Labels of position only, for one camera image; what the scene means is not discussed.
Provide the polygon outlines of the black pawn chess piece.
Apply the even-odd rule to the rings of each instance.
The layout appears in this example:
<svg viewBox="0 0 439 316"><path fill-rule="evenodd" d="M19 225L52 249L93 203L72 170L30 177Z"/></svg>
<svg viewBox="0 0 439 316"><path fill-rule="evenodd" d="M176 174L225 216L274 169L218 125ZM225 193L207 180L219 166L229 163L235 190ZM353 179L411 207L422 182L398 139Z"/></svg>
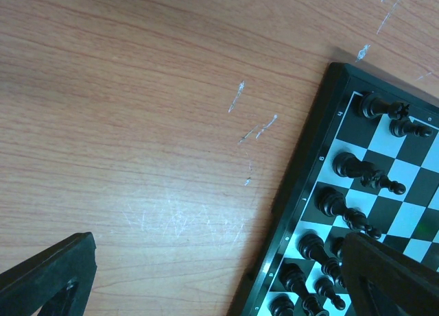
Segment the black pawn chess piece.
<svg viewBox="0 0 439 316"><path fill-rule="evenodd" d="M375 186L380 189L388 189L389 192L396 195L402 195L406 192L406 187L397 181L391 181L388 176L381 175L376 181Z"/></svg>

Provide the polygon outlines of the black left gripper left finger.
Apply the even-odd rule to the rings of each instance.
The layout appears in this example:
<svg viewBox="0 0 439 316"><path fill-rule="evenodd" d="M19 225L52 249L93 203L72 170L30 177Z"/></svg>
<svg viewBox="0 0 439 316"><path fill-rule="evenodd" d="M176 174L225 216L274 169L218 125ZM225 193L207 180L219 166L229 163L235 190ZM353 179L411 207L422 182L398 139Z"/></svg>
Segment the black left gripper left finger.
<svg viewBox="0 0 439 316"><path fill-rule="evenodd" d="M2 315L83 315L97 271L91 232L75 233L1 274Z"/></svg>

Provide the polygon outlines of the black king chess piece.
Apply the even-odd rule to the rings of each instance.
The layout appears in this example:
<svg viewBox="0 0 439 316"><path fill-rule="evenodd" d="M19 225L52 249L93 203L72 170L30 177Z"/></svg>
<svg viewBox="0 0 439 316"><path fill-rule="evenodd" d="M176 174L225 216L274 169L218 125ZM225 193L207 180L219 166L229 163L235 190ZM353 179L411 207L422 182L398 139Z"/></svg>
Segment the black king chess piece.
<svg viewBox="0 0 439 316"><path fill-rule="evenodd" d="M305 274L297 264L290 263L281 267L280 281L282 285L286 291L299 296L304 312L311 316L329 316L329 312L319 303L316 294L308 291L305 280Z"/></svg>

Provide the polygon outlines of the black and white chessboard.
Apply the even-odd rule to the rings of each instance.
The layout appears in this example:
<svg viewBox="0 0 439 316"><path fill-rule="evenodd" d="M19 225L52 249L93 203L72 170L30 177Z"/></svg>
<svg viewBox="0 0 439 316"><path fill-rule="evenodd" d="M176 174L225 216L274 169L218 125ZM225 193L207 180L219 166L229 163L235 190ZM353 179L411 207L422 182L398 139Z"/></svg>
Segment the black and white chessboard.
<svg viewBox="0 0 439 316"><path fill-rule="evenodd" d="M371 92L390 103L409 104L405 119L430 127L432 135L396 137L390 133L393 119L388 115L360 116L359 103ZM359 178L338 176L332 163L341 152L374 163L391 181L404 184L406 192L396 195L388 189L364 187ZM360 210L370 225L380 229L379 242L437 271L438 99L387 73L368 73L341 62L328 66L274 200L268 237L254 266L243 276L230 315L271 315L270 302L280 294L294 303L294 315L307 315L299 296L286 291L280 281L281 267L290 263L301 268L308 291L316 294L329 315L355 314L347 290L297 250L299 238L312 232L323 240L325 252L337 258L331 252L332 242L353 232L340 216L328 217L318 209L318 195L327 186L341 192L348 208ZM345 301L343 311L314 290L322 276L332 281L335 293Z"/></svg>

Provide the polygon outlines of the black queen chess piece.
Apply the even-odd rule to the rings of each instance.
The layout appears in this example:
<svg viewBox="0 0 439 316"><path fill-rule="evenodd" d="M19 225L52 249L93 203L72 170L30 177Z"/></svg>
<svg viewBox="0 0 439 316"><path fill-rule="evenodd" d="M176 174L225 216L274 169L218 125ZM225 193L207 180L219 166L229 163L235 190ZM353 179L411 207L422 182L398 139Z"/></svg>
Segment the black queen chess piece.
<svg viewBox="0 0 439 316"><path fill-rule="evenodd" d="M346 288L338 259L325 252L324 242L317 234L310 232L302 235L297 243L297 250L304 259L316 261L321 272L332 278L335 285Z"/></svg>

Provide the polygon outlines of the black knight chess piece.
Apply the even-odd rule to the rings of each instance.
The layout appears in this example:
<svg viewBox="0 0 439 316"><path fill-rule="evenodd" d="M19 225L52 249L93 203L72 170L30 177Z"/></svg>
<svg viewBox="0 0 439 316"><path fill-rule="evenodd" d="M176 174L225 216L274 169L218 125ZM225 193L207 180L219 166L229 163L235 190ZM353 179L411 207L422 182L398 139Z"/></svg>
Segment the black knight chess piece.
<svg viewBox="0 0 439 316"><path fill-rule="evenodd" d="M359 178L364 187L377 188L387 182L388 176L372 162L359 160L350 152L341 152L333 160L334 172L340 177Z"/></svg>

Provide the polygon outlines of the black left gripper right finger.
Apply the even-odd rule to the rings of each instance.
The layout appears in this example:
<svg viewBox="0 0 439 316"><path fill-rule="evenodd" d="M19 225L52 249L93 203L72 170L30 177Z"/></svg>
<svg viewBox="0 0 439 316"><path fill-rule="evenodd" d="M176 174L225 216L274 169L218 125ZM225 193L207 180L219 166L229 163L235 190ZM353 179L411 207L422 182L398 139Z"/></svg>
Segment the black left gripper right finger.
<svg viewBox="0 0 439 316"><path fill-rule="evenodd" d="M438 314L438 272L365 234L345 236L341 270L357 315Z"/></svg>

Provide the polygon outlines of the black bishop chess piece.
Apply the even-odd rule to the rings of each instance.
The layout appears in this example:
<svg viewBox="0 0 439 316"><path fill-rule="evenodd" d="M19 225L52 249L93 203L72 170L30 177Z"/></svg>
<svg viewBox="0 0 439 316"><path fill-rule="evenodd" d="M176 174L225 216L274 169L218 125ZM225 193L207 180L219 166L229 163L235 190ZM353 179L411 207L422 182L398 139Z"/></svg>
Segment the black bishop chess piece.
<svg viewBox="0 0 439 316"><path fill-rule="evenodd" d="M317 207L328 217L340 216L346 225L353 231L364 232L370 238L381 238L380 229L369 224L365 214L358 209L348 208L345 196L332 187L324 187L317 199Z"/></svg>

